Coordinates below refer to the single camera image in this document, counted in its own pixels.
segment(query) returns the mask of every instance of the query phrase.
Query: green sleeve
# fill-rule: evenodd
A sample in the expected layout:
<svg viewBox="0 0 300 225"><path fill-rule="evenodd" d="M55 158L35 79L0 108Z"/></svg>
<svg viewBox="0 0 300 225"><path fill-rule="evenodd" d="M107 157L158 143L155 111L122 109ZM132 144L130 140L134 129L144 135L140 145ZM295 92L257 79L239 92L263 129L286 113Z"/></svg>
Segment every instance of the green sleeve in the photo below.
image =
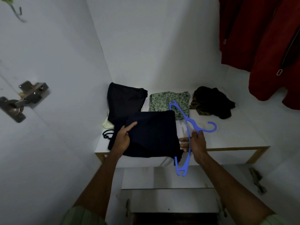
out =
<svg viewBox="0 0 300 225"><path fill-rule="evenodd" d="M67 212L62 225L107 225L107 223L95 213L77 206Z"/></svg>
<svg viewBox="0 0 300 225"><path fill-rule="evenodd" d="M274 214L268 216L260 225L289 225L289 223L279 215Z"/></svg>

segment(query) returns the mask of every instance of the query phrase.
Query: blue plastic hanger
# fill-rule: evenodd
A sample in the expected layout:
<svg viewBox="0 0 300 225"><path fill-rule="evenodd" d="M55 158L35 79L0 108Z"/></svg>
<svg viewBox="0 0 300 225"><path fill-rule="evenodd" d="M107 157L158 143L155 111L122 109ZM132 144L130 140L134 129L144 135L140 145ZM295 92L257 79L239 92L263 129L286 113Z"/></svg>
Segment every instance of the blue plastic hanger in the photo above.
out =
<svg viewBox="0 0 300 225"><path fill-rule="evenodd" d="M187 116L183 113L183 111L180 109L180 107L178 106L178 104L177 104L175 101L169 102L170 110L171 110L171 106L177 107L177 109L183 114L183 117L185 118L185 124L186 124L186 127L187 127L187 134L188 134L188 136L189 136L189 138L188 138L189 143L190 143L190 131L189 131L189 127L188 127L188 125L187 125L188 121L189 121L190 123L192 123L193 128L194 128L195 130L197 130L197 133L199 133L199 131L204 131L204 132L212 133L212 132L215 132L215 131L217 130L217 125L216 125L214 122L212 122L212 121L208 121L207 123L208 123L208 124L213 124L213 125L214 125L214 129L213 129L213 130L206 130L206 129L202 129L202 128L200 128L199 126L197 126L195 120L193 120L193 119L187 117ZM182 168L178 168L177 157L175 157L176 173L177 173L178 176L180 176L180 172L179 172L179 171L181 171L181 170L184 171L184 173L182 174L182 176L183 176L183 177L186 176L186 174L187 174L187 172L188 172L188 164L189 164L189 162L190 162L190 152L191 152L191 149L189 148L189 150L188 150L188 155L187 155L187 159L185 160L185 163L183 164Z"/></svg>

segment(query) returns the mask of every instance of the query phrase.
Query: hand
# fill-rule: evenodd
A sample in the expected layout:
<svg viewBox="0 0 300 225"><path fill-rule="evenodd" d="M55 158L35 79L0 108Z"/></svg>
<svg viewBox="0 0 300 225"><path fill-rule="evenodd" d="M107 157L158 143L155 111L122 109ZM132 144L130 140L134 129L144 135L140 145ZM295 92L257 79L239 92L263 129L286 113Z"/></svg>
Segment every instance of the hand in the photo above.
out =
<svg viewBox="0 0 300 225"><path fill-rule="evenodd" d="M179 141L181 142L189 142L188 137L180 138ZM190 139L190 145L191 145L191 150L194 154L194 159L195 161L200 164L201 158L204 155L207 155L207 150L206 150L206 141L205 137L202 131L199 131L199 134L197 134L197 130L193 130L192 132L192 137ZM185 152L188 152L189 146L187 144L180 144L180 147L183 148Z"/></svg>
<svg viewBox="0 0 300 225"><path fill-rule="evenodd" d="M128 131L130 131L134 126L137 125L137 121L131 123L129 126L125 127L124 125L118 132L115 143L111 149L111 152L116 154L119 158L123 155L124 151L128 148L130 143L130 138L128 135Z"/></svg>

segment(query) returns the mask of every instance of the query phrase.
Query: zipper pull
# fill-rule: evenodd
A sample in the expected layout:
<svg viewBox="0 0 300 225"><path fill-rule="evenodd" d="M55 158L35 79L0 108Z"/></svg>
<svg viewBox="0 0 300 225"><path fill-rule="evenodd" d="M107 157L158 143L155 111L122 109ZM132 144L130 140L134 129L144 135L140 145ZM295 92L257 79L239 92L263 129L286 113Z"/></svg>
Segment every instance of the zipper pull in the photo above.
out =
<svg viewBox="0 0 300 225"><path fill-rule="evenodd" d="M280 76L283 72L283 69L278 70L278 72L276 73L276 76Z"/></svg>

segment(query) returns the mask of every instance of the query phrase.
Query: forearm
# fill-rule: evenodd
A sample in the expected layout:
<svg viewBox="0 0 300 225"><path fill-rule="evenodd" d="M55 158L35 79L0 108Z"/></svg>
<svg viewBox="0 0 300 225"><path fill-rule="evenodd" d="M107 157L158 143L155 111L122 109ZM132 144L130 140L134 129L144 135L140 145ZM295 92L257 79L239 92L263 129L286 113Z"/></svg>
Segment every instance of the forearm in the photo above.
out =
<svg viewBox="0 0 300 225"><path fill-rule="evenodd" d="M111 151L74 206L81 205L105 219L118 159L119 155Z"/></svg>
<svg viewBox="0 0 300 225"><path fill-rule="evenodd" d="M260 224L274 214L207 153L200 156L200 165L236 224Z"/></svg>

